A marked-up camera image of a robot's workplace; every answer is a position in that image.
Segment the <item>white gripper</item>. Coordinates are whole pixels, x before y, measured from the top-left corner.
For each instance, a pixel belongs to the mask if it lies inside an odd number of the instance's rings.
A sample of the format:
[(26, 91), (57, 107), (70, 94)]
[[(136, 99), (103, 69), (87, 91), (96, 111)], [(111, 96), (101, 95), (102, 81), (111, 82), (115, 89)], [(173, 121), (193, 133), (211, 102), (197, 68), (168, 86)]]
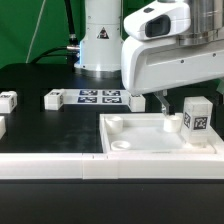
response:
[(122, 82), (133, 95), (224, 77), (224, 0), (154, 0), (124, 19)]

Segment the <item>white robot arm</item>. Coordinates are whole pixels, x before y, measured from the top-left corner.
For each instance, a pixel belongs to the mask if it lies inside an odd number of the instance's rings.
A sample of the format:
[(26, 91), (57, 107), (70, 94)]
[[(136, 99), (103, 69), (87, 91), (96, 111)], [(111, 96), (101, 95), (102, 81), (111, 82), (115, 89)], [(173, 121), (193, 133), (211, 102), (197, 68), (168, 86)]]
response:
[(132, 95), (224, 77), (224, 0), (154, 0), (126, 18), (121, 0), (86, 0), (77, 72), (119, 74)]

